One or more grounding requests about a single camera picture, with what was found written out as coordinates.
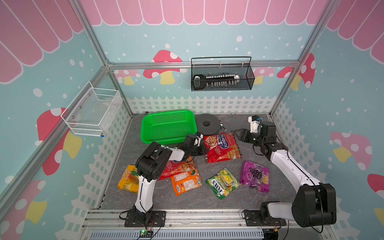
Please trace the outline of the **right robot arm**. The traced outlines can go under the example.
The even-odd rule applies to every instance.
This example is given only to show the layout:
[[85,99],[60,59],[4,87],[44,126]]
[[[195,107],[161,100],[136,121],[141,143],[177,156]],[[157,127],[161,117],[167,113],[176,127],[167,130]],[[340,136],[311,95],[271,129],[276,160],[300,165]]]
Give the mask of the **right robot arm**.
[[235,130],[234,136],[241,142],[259,147],[261,154],[279,168],[296,191],[292,203],[262,203],[261,220],[290,220],[302,228],[335,224],[337,221],[335,188],[313,177],[294,159],[289,148],[277,137],[274,123],[264,122],[258,116],[254,116],[251,118],[250,126],[249,130]]

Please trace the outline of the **green plastic basket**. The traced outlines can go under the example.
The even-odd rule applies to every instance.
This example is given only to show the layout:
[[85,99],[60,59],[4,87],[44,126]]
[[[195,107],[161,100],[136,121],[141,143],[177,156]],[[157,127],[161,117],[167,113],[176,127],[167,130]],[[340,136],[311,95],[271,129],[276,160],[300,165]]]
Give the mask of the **green plastic basket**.
[[141,125],[141,140],[145,144],[161,145],[182,143],[188,134],[198,132],[195,115],[189,110],[152,113]]

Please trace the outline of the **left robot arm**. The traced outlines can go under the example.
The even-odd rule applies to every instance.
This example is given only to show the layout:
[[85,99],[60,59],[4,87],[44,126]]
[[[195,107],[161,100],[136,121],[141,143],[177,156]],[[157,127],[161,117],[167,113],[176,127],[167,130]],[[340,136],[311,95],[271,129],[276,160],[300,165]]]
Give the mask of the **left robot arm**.
[[155,184],[168,162],[185,162],[189,157],[202,156],[207,152],[203,135],[188,134],[180,147],[169,147],[152,142],[136,161],[139,192],[133,206],[135,216],[144,218],[151,215]]

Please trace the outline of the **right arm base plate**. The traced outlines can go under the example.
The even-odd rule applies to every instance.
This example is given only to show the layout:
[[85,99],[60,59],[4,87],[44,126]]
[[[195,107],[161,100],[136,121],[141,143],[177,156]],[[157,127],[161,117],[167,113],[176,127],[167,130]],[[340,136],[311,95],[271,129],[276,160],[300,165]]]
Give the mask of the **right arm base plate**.
[[243,210],[242,218],[247,227],[275,227],[281,228],[287,225],[286,220],[273,218],[264,210]]

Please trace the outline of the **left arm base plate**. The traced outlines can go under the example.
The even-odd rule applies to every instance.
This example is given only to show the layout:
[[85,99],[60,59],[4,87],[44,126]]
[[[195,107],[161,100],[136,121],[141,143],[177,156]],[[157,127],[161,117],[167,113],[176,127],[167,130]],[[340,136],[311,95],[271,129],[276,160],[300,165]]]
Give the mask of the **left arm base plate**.
[[124,227],[164,227],[166,211],[150,211],[142,213],[140,211],[129,211],[125,218]]

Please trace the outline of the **red candy bag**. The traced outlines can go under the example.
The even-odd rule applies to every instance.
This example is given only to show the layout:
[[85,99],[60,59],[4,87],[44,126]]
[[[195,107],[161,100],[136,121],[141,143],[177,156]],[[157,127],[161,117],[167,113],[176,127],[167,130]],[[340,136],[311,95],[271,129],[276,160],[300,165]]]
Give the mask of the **red candy bag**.
[[163,170],[163,173],[161,174],[159,180],[161,181],[184,172],[194,173],[196,171],[197,166],[194,162],[194,157],[189,156],[186,162],[174,163],[172,161],[169,161],[166,164],[165,169]]
[[205,136],[204,144],[209,149],[205,154],[207,163],[217,163],[242,158],[233,133]]

